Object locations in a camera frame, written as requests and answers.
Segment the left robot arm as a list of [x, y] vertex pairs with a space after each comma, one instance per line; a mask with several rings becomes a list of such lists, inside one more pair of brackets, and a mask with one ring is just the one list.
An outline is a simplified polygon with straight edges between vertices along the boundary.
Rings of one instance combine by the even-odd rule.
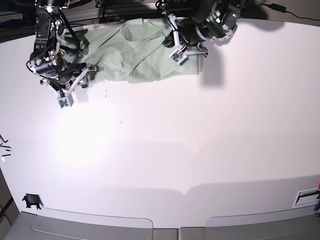
[[190, 56], [208, 56], [205, 41], [222, 43], [237, 30], [237, 20], [248, 7], [247, 0], [159, 0], [155, 3], [170, 33], [162, 44], [178, 65]]

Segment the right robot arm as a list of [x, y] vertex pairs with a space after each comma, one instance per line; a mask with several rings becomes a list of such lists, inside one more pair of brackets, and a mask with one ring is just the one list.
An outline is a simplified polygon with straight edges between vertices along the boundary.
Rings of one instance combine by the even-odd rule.
[[63, 9], [70, 6], [68, 0], [37, 0], [33, 4], [36, 13], [33, 52], [26, 62], [27, 69], [41, 78], [58, 97], [66, 97], [76, 87], [89, 87], [89, 72], [97, 67], [78, 63], [84, 55], [87, 43], [86, 30], [74, 31]]

